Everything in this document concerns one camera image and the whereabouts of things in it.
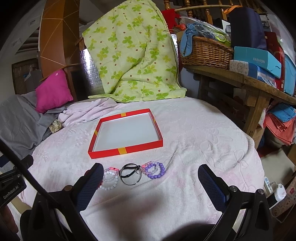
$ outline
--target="metal screw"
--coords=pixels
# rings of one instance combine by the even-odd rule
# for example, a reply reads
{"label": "metal screw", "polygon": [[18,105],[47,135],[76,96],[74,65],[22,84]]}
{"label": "metal screw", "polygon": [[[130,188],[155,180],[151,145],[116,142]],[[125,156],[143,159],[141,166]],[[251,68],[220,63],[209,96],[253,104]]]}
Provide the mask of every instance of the metal screw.
{"label": "metal screw", "polygon": [[260,194],[264,194],[264,190],[263,190],[263,189],[258,189],[258,192],[259,192]]}
{"label": "metal screw", "polygon": [[67,185],[64,187],[64,190],[65,191],[70,191],[72,189],[72,186],[71,185]]}
{"label": "metal screw", "polygon": [[237,192],[237,190],[238,190],[238,188],[236,186],[230,186],[229,188],[233,192]]}

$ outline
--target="purple beaded bracelet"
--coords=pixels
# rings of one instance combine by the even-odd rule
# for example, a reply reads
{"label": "purple beaded bracelet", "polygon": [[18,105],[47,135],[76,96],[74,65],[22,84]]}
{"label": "purple beaded bracelet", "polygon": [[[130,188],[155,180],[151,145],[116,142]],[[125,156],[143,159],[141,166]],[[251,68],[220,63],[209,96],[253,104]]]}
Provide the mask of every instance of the purple beaded bracelet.
{"label": "purple beaded bracelet", "polygon": [[[158,175],[154,175],[155,172],[158,171],[158,167],[160,168],[160,173]],[[154,162],[150,161],[141,166],[142,172],[147,175],[150,179],[156,179],[156,178],[161,178],[165,174],[165,167],[164,165],[160,162]]]}

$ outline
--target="pillow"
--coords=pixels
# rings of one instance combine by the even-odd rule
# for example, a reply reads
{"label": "pillow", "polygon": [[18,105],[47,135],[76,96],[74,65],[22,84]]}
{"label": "pillow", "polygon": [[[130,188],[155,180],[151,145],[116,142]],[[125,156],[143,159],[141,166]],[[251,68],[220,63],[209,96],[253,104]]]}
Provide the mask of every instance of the pillow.
{"label": "pillow", "polygon": [[68,88],[65,72],[60,69],[52,73],[48,78],[37,87],[37,106],[39,113],[61,107],[68,101],[73,100],[73,96]]}

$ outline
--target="wooden table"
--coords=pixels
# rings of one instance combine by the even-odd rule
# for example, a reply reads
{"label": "wooden table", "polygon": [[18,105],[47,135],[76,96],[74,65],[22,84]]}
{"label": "wooden table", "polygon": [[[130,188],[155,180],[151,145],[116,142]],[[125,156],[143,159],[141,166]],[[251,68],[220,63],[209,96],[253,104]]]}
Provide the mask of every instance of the wooden table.
{"label": "wooden table", "polygon": [[[250,137],[253,137],[258,126],[262,111],[267,108],[271,98],[290,105],[296,105],[296,98],[267,85],[252,77],[239,74],[233,71],[218,69],[207,66],[184,65],[189,72],[200,74],[200,85],[198,98],[216,106],[222,113],[230,118],[239,128]],[[228,83],[234,87],[245,89],[246,99],[244,105],[236,102],[229,96],[209,87],[209,82],[216,79]],[[208,96],[208,92],[215,96],[215,99]],[[239,120],[229,107],[233,107],[246,114],[246,122]]]}

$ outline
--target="wicker basket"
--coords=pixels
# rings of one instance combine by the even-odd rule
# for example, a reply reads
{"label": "wicker basket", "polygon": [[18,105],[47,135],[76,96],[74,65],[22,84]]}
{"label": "wicker basket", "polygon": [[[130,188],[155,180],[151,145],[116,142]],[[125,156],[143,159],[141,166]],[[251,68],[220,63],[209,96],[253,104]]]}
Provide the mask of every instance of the wicker basket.
{"label": "wicker basket", "polygon": [[189,56],[181,55],[182,64],[203,65],[221,69],[229,69],[229,61],[233,59],[233,49],[216,40],[204,37],[192,38],[192,52]]}

